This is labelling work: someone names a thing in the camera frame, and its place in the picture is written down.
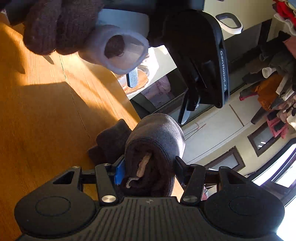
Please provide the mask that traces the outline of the dark grey knit pants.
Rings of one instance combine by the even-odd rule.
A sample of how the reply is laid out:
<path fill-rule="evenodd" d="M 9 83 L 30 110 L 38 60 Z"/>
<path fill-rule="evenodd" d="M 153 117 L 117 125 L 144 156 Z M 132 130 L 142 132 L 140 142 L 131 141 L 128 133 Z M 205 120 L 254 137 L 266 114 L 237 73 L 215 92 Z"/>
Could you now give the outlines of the dark grey knit pants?
<path fill-rule="evenodd" d="M 125 120 L 105 129 L 88 150 L 97 165 L 125 158 L 125 174 L 118 192 L 130 197 L 168 197 L 175 183 L 174 161 L 185 151 L 182 129 L 169 115 L 155 113 L 131 130 Z"/>

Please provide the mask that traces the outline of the pile of clothes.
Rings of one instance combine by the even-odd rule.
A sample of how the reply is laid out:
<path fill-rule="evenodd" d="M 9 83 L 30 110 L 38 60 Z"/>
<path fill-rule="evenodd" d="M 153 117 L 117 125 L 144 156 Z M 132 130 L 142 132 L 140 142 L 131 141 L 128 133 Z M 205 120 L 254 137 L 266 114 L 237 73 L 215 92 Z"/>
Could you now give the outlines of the pile of clothes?
<path fill-rule="evenodd" d="M 256 96 L 261 105 L 251 122 L 266 118 L 274 138 L 285 138 L 288 128 L 295 127 L 295 1 L 274 1 L 274 17 L 286 24 L 289 32 L 261 47 L 259 58 L 243 77 L 249 87 L 240 92 L 239 99 Z"/>

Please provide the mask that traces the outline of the pink bed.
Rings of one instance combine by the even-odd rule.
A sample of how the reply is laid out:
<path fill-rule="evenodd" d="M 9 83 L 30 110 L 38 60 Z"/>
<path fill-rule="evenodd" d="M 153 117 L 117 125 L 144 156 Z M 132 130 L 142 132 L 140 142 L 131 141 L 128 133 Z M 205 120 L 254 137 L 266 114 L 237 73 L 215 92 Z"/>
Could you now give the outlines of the pink bed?
<path fill-rule="evenodd" d="M 179 79 L 169 79 L 166 75 L 141 92 L 155 108 L 160 108 L 180 96 L 186 87 Z"/>

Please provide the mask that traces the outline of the dark brown knit garment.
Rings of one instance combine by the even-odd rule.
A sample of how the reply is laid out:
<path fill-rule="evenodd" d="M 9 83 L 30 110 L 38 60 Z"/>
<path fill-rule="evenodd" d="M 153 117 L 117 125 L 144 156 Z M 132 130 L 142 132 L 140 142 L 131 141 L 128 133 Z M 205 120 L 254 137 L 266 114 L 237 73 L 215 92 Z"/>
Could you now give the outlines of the dark brown knit garment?
<path fill-rule="evenodd" d="M 94 29 L 100 0 L 37 1 L 26 16 L 23 43 L 37 55 L 79 51 Z"/>

